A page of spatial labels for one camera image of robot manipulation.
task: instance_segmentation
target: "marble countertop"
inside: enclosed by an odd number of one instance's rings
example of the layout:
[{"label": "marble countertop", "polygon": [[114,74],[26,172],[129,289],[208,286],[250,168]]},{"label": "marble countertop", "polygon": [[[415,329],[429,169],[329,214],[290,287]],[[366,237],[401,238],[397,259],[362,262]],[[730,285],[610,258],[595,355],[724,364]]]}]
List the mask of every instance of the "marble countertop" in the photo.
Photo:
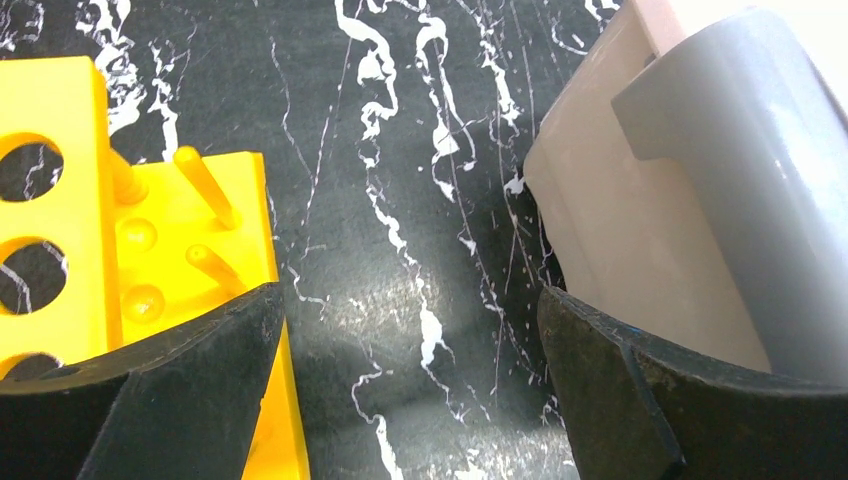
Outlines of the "marble countertop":
[{"label": "marble countertop", "polygon": [[617,8],[0,0],[0,58],[94,58],[132,162],[264,154],[314,478],[577,478],[535,322],[562,275],[521,165]]}]

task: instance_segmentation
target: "table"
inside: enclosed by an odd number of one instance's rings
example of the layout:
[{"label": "table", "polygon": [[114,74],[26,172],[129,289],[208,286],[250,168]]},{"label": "table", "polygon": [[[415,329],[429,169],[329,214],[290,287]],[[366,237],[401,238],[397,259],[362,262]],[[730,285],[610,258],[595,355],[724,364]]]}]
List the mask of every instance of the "table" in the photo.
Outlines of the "table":
[{"label": "table", "polygon": [[[617,8],[0,0],[0,58],[94,58],[132,162],[264,154],[315,478],[577,478],[535,322],[563,277],[521,165]],[[29,266],[4,285],[28,294]]]}]

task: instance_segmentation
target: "yellow plastic holder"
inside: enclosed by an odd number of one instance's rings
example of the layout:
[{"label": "yellow plastic holder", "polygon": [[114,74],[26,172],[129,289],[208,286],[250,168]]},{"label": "yellow plastic holder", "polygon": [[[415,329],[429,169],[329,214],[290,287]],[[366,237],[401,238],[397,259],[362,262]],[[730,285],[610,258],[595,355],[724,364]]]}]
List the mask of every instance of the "yellow plastic holder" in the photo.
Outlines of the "yellow plastic holder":
[{"label": "yellow plastic holder", "polygon": [[[49,305],[0,309],[0,377],[36,353],[108,353],[278,280],[261,154],[181,147],[173,163],[131,167],[109,144],[105,82],[88,57],[0,62],[0,92],[0,159],[45,143],[65,164],[41,197],[0,201],[0,260],[47,240],[68,262]],[[309,478],[286,325],[243,478]]]}]

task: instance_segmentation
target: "yellow peg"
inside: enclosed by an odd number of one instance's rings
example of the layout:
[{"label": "yellow peg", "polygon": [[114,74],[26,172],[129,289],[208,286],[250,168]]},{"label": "yellow peg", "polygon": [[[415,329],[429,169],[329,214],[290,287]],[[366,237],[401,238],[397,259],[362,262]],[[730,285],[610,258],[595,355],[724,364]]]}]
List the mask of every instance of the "yellow peg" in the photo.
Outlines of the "yellow peg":
[{"label": "yellow peg", "polygon": [[147,185],[136,176],[132,167],[120,153],[109,149],[109,166],[115,184],[115,198],[124,205],[132,205],[147,196]]},{"label": "yellow peg", "polygon": [[206,168],[200,153],[193,147],[180,147],[174,152],[174,163],[197,193],[203,197],[209,208],[215,212],[215,216],[224,227],[230,230],[238,227],[238,212],[230,204],[212,173]]},{"label": "yellow peg", "polygon": [[247,286],[223,258],[206,245],[192,245],[186,250],[186,260],[193,267],[208,275],[231,295],[241,295]]}]

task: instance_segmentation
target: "gray plastic panel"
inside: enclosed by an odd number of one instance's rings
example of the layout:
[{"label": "gray plastic panel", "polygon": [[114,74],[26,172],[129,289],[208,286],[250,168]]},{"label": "gray plastic panel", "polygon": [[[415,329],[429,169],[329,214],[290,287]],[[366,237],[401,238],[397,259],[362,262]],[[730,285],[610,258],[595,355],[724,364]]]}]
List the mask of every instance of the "gray plastic panel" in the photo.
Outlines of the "gray plastic panel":
[{"label": "gray plastic panel", "polygon": [[683,163],[773,371],[848,385],[848,135],[784,21],[707,27],[612,104],[637,158]]}]

